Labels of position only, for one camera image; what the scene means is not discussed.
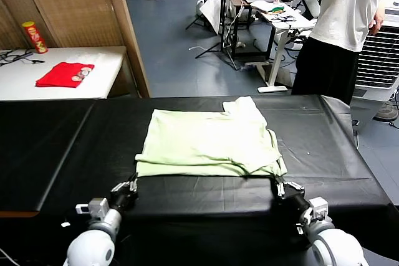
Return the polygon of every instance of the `white robot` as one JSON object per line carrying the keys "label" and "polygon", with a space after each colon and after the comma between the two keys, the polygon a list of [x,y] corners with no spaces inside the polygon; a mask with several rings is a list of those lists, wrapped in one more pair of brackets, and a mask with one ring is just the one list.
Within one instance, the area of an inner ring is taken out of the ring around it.
{"label": "white robot", "polygon": [[[295,219],[298,217],[298,233],[308,238],[320,266],[368,266],[357,239],[334,228],[327,201],[321,197],[306,201],[302,186],[282,178],[276,178],[276,189],[282,209]],[[64,266],[110,265],[121,213],[136,198],[137,174],[111,190],[110,204],[107,199],[93,199],[89,204],[77,205],[79,214],[90,214],[95,221],[69,245]]]}

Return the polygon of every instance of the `person's hand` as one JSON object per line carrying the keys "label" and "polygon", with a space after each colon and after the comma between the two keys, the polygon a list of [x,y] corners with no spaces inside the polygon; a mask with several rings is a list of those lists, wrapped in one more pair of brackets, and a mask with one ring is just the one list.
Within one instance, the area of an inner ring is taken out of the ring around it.
{"label": "person's hand", "polygon": [[385,17],[385,4],[383,3],[383,1],[380,1],[380,5],[378,6],[378,9],[374,15],[374,19],[368,25],[369,33],[372,36],[375,36],[377,32],[381,29],[384,17]]}

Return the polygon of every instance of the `red folded towel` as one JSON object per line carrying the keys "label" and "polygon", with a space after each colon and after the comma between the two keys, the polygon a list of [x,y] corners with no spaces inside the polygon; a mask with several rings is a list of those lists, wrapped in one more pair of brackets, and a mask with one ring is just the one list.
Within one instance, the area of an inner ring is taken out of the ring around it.
{"label": "red folded towel", "polygon": [[60,62],[36,81],[37,87],[78,87],[94,65]]}

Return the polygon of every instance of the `red cloth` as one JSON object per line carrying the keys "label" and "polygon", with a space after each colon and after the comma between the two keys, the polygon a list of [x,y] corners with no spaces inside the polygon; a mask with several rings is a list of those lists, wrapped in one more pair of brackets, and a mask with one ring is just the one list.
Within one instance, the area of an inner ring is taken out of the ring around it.
{"label": "red cloth", "polygon": [[70,64],[60,62],[36,81],[37,87],[78,87],[82,81],[73,81],[72,77],[77,76],[82,68],[89,67],[94,69],[94,65],[84,65],[79,63]]}

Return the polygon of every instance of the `wooden wall panel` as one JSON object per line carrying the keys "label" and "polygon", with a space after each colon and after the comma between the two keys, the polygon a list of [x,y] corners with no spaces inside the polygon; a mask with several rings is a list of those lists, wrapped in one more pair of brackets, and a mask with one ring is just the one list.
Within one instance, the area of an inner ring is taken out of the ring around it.
{"label": "wooden wall panel", "polygon": [[12,18],[8,8],[0,0],[0,50],[26,48],[28,46],[21,29]]}
{"label": "wooden wall panel", "polygon": [[136,34],[133,28],[130,13],[126,0],[112,0],[115,15],[120,27],[123,42],[126,46],[127,55],[131,62],[131,68],[135,77],[136,84],[143,97],[150,97],[148,89],[147,76],[145,75],[144,63],[140,55],[140,49],[136,40]]}
{"label": "wooden wall panel", "polygon": [[59,47],[123,45],[111,0],[34,0]]}
{"label": "wooden wall panel", "polygon": [[57,47],[33,0],[3,0],[16,24],[34,21],[48,47]]}

